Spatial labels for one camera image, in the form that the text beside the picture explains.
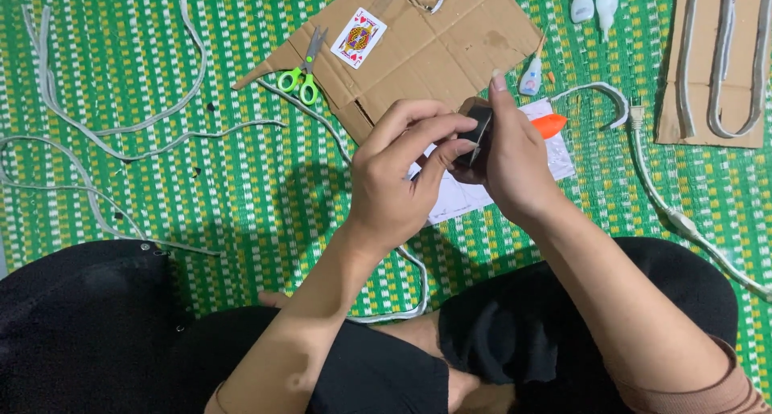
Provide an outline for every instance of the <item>scissors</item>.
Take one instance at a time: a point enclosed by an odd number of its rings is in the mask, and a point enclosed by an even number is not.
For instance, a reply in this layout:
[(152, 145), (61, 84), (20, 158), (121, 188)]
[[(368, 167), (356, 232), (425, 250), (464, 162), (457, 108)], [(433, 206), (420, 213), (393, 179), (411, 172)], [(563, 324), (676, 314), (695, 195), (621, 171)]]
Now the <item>scissors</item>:
[(311, 72), (314, 69), (316, 54), (319, 53), (319, 49), (321, 49), (324, 44), (324, 39), (327, 37), (328, 30), (329, 29), (324, 29), (324, 33), (319, 35), (319, 27), (317, 26), (316, 29), (314, 29), (314, 36), (311, 37), (311, 43), (308, 45), (308, 52), (306, 52), (306, 59), (303, 64), (297, 66), (293, 70), (287, 70), (276, 82), (276, 86), (279, 87), (279, 90), (284, 93), (289, 93), (297, 87), (297, 84), (300, 82), (300, 75), (305, 70), (306, 77), (304, 82), (300, 85), (299, 98), (300, 101), (309, 106), (314, 105), (314, 103), (316, 103), (316, 98), (319, 97), (319, 89), (316, 88), (316, 84), (314, 84), (314, 74)]

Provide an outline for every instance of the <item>hand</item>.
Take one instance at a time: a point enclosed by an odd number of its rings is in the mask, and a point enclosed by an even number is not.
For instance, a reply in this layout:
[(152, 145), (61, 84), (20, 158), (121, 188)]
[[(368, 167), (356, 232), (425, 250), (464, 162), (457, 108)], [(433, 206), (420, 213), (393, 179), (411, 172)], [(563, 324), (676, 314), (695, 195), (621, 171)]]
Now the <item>hand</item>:
[(568, 200), (547, 167), (544, 139), (517, 109), (499, 70), (493, 71), (488, 97), (494, 122), (487, 159), (477, 160), (482, 168), (455, 165), (450, 173), (459, 182), (484, 184), (509, 221), (528, 225)]
[(341, 228), (357, 241), (357, 248), (382, 257), (420, 230), (437, 202), (443, 173), (477, 144), (458, 139), (440, 143), (414, 182), (405, 177), (410, 165), (431, 143), (475, 126), (473, 119), (451, 113), (438, 100), (391, 105), (351, 163), (351, 212)]

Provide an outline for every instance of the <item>white glue bottle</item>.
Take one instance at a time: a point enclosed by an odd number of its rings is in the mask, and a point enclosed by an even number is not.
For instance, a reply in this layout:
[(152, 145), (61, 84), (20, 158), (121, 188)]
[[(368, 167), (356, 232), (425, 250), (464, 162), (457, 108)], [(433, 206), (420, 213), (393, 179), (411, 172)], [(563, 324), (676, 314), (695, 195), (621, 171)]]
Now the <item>white glue bottle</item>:
[(619, 6), (619, 0), (595, 0), (597, 16), (601, 19), (601, 31), (603, 41), (608, 42), (608, 29), (614, 24), (614, 13)]
[(592, 19), (595, 15), (595, 4), (592, 0), (574, 0), (571, 2), (571, 20), (575, 24)]
[(519, 92), (526, 96), (533, 96), (539, 93), (541, 88), (541, 49), (544, 47), (545, 39), (546, 36), (541, 38), (539, 47), (536, 48), (534, 59), (531, 60), (528, 70), (523, 74), (523, 77), (520, 78)]

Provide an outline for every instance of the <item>orange object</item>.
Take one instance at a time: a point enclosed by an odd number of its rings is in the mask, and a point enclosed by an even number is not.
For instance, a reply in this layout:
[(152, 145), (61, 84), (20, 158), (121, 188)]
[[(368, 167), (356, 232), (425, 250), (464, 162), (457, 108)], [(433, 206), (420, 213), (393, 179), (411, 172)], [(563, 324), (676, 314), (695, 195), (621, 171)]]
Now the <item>orange object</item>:
[(531, 121), (545, 140), (557, 135), (563, 129), (563, 126), (566, 125), (566, 122), (568, 122), (568, 119), (560, 114), (550, 114)]

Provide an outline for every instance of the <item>cardboard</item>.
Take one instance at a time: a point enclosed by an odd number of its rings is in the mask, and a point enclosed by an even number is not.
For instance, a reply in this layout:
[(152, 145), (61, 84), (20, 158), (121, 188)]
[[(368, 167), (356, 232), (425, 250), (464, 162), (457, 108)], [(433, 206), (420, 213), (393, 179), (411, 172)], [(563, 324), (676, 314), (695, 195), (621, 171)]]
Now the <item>cardboard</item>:
[[(435, 14), (425, 2), (334, 0), (232, 88), (298, 66), (314, 27), (327, 27), (330, 32), (316, 57), (314, 79), (343, 127), (362, 144), (373, 123), (396, 100), (439, 99), (456, 109), (488, 86), (493, 69), (512, 69), (541, 40), (541, 31), (515, 0), (444, 0)], [(388, 29), (354, 70), (330, 48), (360, 7)]]
[[(721, 138), (707, 124), (707, 108), (713, 50), (719, 24), (719, 0), (698, 0), (689, 66), (689, 95), (696, 135), (686, 137), (676, 103), (676, 76), (683, 37), (686, 0), (676, 0), (667, 86), (662, 102), (658, 143), (709, 144), (727, 147), (760, 148), (764, 143), (764, 114), (756, 127), (738, 138)], [(737, 17), (729, 53), (729, 72), (721, 87), (721, 122), (728, 131), (737, 131), (748, 119), (751, 70), (758, 29), (759, 0), (737, 0)], [(767, 54), (766, 79), (769, 79)]]

